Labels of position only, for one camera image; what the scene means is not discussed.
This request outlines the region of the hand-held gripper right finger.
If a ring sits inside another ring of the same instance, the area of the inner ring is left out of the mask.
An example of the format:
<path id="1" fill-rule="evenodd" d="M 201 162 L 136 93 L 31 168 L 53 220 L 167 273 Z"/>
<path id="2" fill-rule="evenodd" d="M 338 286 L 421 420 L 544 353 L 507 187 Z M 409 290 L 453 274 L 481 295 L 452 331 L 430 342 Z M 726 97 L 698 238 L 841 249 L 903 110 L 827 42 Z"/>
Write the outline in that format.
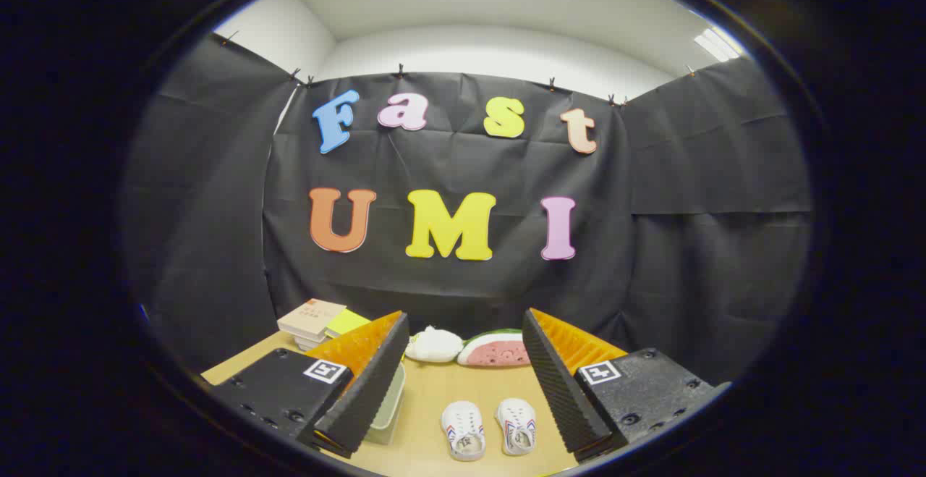
<path id="1" fill-rule="evenodd" d="M 628 353 L 534 308 L 524 313 L 522 333 L 556 428 L 578 463 L 647 441 L 728 389 L 657 349 Z"/>

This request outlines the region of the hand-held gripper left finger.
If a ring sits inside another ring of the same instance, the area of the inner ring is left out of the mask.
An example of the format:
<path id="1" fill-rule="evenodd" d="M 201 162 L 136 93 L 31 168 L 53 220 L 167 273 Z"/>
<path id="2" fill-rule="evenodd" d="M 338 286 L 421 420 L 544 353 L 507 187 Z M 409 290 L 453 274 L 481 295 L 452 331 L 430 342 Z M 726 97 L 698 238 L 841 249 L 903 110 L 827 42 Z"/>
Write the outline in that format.
<path id="1" fill-rule="evenodd" d="M 397 311 L 308 352 L 276 348 L 213 394 L 266 433 L 351 457 L 387 395 L 409 339 Z"/>

